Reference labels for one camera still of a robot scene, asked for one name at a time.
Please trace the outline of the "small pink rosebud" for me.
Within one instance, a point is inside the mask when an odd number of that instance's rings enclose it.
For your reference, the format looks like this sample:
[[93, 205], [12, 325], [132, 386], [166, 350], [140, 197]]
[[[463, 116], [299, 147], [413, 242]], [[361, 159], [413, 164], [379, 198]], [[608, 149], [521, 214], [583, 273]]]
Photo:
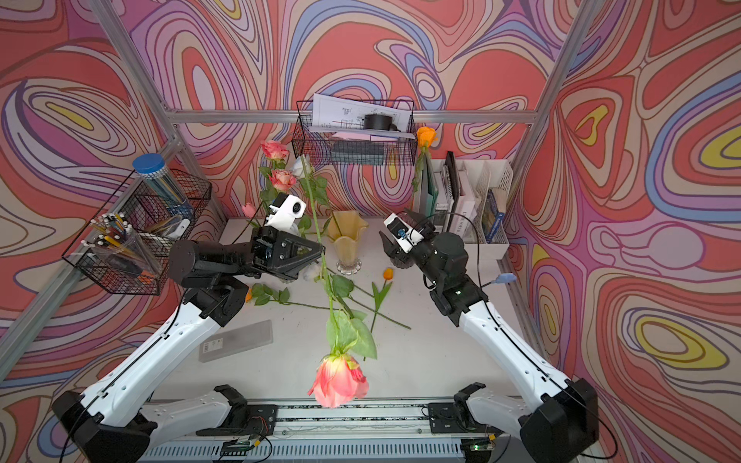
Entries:
[[255, 206], [252, 203], [246, 203], [242, 207], [242, 212], [245, 216], [245, 218], [248, 220], [247, 225], [252, 228], [258, 228], [260, 226], [259, 223], [259, 213], [261, 212], [262, 206], [259, 204], [258, 206]]

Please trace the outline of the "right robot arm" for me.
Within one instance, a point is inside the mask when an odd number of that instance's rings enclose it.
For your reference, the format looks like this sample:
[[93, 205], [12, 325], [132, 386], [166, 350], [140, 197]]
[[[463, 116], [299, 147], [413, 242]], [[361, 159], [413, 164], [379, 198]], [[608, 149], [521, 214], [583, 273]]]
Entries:
[[461, 414], [480, 426], [518, 435], [536, 462], [570, 462], [599, 439], [598, 397], [584, 379], [571, 380], [523, 340], [467, 273], [468, 253], [454, 233], [436, 233], [426, 218], [409, 224], [389, 215], [380, 232], [399, 268], [418, 267], [438, 311], [477, 341], [506, 372], [519, 399], [481, 385], [461, 390]]

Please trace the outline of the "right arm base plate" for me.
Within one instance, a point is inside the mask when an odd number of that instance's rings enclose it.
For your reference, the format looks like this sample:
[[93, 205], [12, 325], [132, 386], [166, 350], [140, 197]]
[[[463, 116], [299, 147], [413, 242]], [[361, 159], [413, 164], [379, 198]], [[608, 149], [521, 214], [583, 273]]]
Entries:
[[432, 434], [487, 434], [499, 437], [503, 431], [494, 426], [479, 424], [453, 401], [430, 402], [422, 406]]

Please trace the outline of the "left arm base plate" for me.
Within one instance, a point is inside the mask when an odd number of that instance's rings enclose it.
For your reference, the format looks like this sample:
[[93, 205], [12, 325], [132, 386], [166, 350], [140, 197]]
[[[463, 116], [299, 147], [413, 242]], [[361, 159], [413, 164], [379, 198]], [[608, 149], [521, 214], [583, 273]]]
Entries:
[[238, 404], [232, 407], [225, 421], [217, 428], [196, 432], [198, 436], [271, 436], [277, 422], [279, 407], [273, 404]]

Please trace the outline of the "orange rose tall stem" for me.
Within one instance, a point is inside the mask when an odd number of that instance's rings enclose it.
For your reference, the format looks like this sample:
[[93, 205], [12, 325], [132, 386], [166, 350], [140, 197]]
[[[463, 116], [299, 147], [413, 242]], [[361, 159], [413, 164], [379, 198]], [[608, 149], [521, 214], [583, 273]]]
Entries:
[[416, 132], [416, 139], [420, 154], [415, 161], [415, 171], [412, 181], [414, 193], [420, 188], [425, 159], [430, 156], [430, 147], [437, 140], [436, 130], [432, 127], [420, 127]]

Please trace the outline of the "pink rose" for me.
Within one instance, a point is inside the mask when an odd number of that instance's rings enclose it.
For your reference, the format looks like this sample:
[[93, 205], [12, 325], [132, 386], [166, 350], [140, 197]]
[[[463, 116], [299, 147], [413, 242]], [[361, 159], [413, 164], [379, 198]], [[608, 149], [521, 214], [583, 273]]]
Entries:
[[370, 383], [357, 358], [376, 360], [377, 347], [370, 327], [345, 303], [342, 291], [347, 285], [335, 284], [325, 254], [320, 252], [318, 281], [328, 299], [325, 333], [329, 353], [320, 361], [309, 395], [319, 405], [334, 409], [368, 395]]
[[283, 169], [275, 169], [268, 176], [270, 187], [266, 204], [273, 204], [280, 194], [289, 194], [297, 182], [297, 178], [291, 172]]
[[276, 170], [285, 171], [289, 158], [289, 149], [277, 141], [264, 141], [260, 143], [260, 148], [267, 165], [260, 167], [260, 172], [264, 177], [270, 177]]

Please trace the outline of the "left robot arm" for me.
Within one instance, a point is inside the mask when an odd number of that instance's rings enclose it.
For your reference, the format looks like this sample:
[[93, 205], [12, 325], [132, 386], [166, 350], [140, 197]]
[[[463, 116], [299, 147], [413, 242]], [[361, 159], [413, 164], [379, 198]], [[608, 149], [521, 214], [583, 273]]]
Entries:
[[165, 405], [148, 398], [188, 355], [242, 309], [242, 276], [294, 281], [324, 247], [274, 227], [251, 240], [222, 245], [176, 241], [168, 275], [184, 289], [173, 314], [117, 368], [83, 393], [67, 391], [52, 404], [69, 441], [91, 462], [136, 462], [146, 451], [187, 434], [237, 435], [250, 426], [245, 397], [229, 385]]

